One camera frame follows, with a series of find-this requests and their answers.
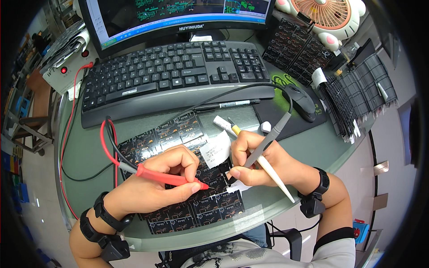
computer monitor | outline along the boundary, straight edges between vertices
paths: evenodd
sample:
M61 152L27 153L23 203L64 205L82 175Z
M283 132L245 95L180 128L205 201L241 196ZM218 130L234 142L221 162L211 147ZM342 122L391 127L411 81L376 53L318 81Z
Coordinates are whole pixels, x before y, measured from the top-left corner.
M153 38L182 32L264 29L274 3L275 0L79 0L101 58Z

black keyboard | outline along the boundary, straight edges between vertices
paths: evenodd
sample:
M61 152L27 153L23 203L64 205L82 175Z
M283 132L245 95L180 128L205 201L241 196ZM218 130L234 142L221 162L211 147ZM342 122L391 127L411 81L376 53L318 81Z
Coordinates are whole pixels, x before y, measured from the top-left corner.
M196 105L258 82L271 82L252 43L213 41L163 45L100 63L83 82L82 127ZM272 87L251 87L214 102L274 97Z

black wrist strap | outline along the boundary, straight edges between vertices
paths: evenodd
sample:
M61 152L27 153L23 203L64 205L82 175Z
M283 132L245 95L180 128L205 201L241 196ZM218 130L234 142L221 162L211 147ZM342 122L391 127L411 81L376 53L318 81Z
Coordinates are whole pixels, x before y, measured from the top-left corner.
M88 210L90 209L85 210L80 217L81 232L86 239L98 243L101 249L103 249L101 252L102 259L109 262L128 258L130 256L130 249L127 241L121 240L119 235L106 235L94 230L86 216Z
M319 186L310 194L303 195L298 192L298 197L301 198L301 212L307 217L312 218L325 211L325 205L322 203L322 195L329 189L328 174L322 169L316 168L319 171L320 183Z
M104 208L104 197L109 192L103 192L100 196L97 197L94 203L95 217L101 217L107 224L109 224L113 229L118 232L123 231L127 226L131 224L134 218L134 214L126 215L122 220L115 219L112 215L107 212Z

left hand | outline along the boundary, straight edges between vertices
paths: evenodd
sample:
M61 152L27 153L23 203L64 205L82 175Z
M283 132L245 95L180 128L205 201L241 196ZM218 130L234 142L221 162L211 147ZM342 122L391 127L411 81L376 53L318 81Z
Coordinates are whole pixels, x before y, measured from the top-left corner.
M199 160L184 145L174 146L143 162L152 171L180 174L187 184L166 190L161 182L132 175L104 198L106 210L115 218L130 213L149 213L168 205L180 203L200 190L194 183Z

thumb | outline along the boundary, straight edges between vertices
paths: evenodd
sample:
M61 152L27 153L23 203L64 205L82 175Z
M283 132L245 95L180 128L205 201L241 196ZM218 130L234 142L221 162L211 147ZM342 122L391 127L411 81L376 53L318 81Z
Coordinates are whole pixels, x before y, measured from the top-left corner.
M235 166L230 170L230 174L247 186L268 185L271 181L270 176L263 169L248 169L243 166Z
M197 182L186 183L173 189L165 190L163 192L163 200L166 204L172 205L186 201L192 194L198 192L201 186Z

